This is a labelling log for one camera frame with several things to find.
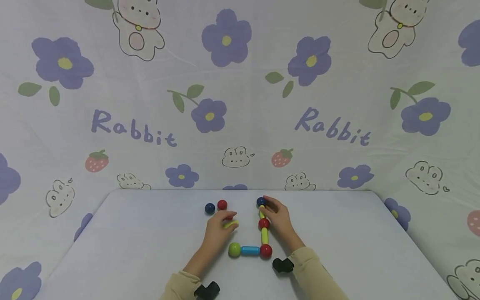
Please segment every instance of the black object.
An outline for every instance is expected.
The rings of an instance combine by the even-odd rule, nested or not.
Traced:
[[[212,281],[207,287],[201,285],[194,295],[201,300],[213,300],[220,293],[220,287],[215,281]]]
[[[278,273],[290,273],[294,267],[292,261],[288,258],[284,260],[276,258],[273,260],[272,266]]]

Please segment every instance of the purple flower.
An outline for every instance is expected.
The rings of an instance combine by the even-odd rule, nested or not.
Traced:
[[[88,213],[84,216],[82,219],[82,223],[80,224],[80,227],[77,229],[77,232],[75,232],[75,236],[73,237],[73,242],[77,240],[77,238],[82,234],[82,231],[87,227],[88,222],[93,218],[93,214]]]
[[[251,38],[250,24],[237,21],[235,12],[230,9],[219,12],[216,25],[209,25],[202,32],[202,43],[212,53],[212,62],[217,67],[244,61],[248,55],[247,43]]]
[[[237,184],[236,186],[227,185],[223,190],[233,191],[233,190],[248,190],[245,184]]]
[[[462,53],[462,62],[465,65],[480,65],[480,20],[473,21],[462,30],[458,45],[465,49]]]
[[[431,136],[437,133],[440,122],[450,116],[450,104],[440,102],[437,98],[425,98],[415,105],[402,110],[402,128],[405,132],[420,132]]]
[[[7,201],[8,195],[20,186],[20,174],[8,167],[7,160],[0,153],[0,204]]]
[[[227,106],[223,101],[203,99],[198,107],[192,110],[192,119],[197,123],[201,133],[220,131],[225,126],[223,116],[227,113]]]
[[[32,300],[42,285],[38,278],[42,271],[39,262],[31,263],[25,270],[14,268],[0,281],[0,300]]]
[[[174,187],[191,188],[198,181],[200,176],[192,171],[189,165],[179,165],[176,168],[168,168],[165,175],[170,178],[168,181]]]
[[[306,36],[297,45],[297,56],[288,63],[288,73],[299,78],[301,86],[309,86],[317,75],[325,74],[332,65],[328,55],[330,39],[327,36],[314,40]]]
[[[370,170],[367,165],[359,165],[356,168],[346,167],[338,174],[340,179],[336,183],[341,188],[359,188],[374,177]]]
[[[393,216],[400,223],[403,229],[407,231],[408,223],[412,219],[408,209],[398,205],[398,203],[392,198],[385,199],[385,206],[393,214]]]
[[[43,80],[58,80],[64,88],[75,90],[82,86],[84,77],[93,74],[93,64],[82,56],[77,42],[68,37],[56,41],[39,37],[33,41],[32,49],[40,59],[36,72]]]

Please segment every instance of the red ball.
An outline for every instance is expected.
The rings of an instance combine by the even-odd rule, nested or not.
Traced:
[[[270,247],[270,245],[263,244],[260,247],[260,256],[262,258],[268,259],[268,258],[272,257],[272,253],[273,253],[273,250],[272,250],[272,247]]]
[[[227,202],[223,199],[218,201],[216,206],[218,207],[218,210],[227,210]]]
[[[260,227],[260,229],[262,229],[262,228],[269,229],[270,228],[270,221],[267,218],[262,218],[258,221],[258,227]]]

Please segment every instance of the bunny cartoon illustration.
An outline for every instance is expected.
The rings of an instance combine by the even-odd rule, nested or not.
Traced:
[[[415,26],[423,19],[430,0],[394,0],[390,11],[377,15],[377,30],[368,42],[368,50],[382,53],[392,59],[400,53],[403,46],[410,46],[415,40]]]
[[[430,166],[426,161],[419,161],[413,168],[405,172],[405,176],[420,191],[427,195],[436,195],[441,190],[440,180],[444,173],[439,167]],[[450,190],[444,186],[443,191],[449,192]]]
[[[237,148],[228,148],[225,150],[225,155],[222,159],[222,165],[229,168],[241,168],[250,163],[250,157],[247,154],[247,149],[240,146]]]
[[[155,49],[165,46],[157,31],[161,19],[156,4],[157,0],[118,0],[119,16],[114,12],[112,18],[119,30],[120,48],[126,55],[151,61]]]
[[[447,276],[452,291],[462,300],[480,300],[480,260],[472,259]]]
[[[316,188],[317,186],[310,183],[305,173],[289,176],[285,185],[286,191],[314,191]]]
[[[125,173],[117,176],[117,181],[122,189],[128,190],[151,190],[149,184],[144,184],[140,179],[136,178],[132,173]]]
[[[53,190],[48,191],[45,197],[47,205],[50,207],[50,217],[56,218],[63,214],[72,204],[75,197],[75,190],[68,184],[60,180],[53,182]]]

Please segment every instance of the cartoon bunny face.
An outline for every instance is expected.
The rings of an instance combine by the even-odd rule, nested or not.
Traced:
[[[461,299],[480,299],[480,261],[469,260],[465,265],[455,268],[456,276],[448,276],[447,282],[453,292]]]
[[[305,175],[305,173],[289,176],[287,178],[287,184],[285,185],[286,191],[313,191],[316,188],[317,186],[310,183],[310,180],[307,179],[307,175]]]
[[[120,183],[122,189],[128,190],[151,190],[152,187],[148,184],[144,184],[140,179],[136,178],[132,173],[125,173],[118,175],[117,180]]]
[[[50,207],[50,217],[55,218],[63,214],[72,204],[75,190],[68,184],[55,180],[53,190],[47,192],[46,201]]]
[[[245,147],[228,148],[225,151],[225,157],[222,159],[222,165],[229,168],[240,168],[249,163],[250,157],[248,157]]]
[[[429,0],[395,0],[390,14],[405,26],[415,26],[423,19]]]
[[[436,195],[440,190],[439,181],[443,177],[443,172],[438,167],[430,166],[426,161],[419,161],[413,168],[407,170],[405,176],[420,191],[428,195]]]
[[[118,0],[121,16],[128,22],[143,28],[155,29],[160,26],[160,11],[157,0]]]

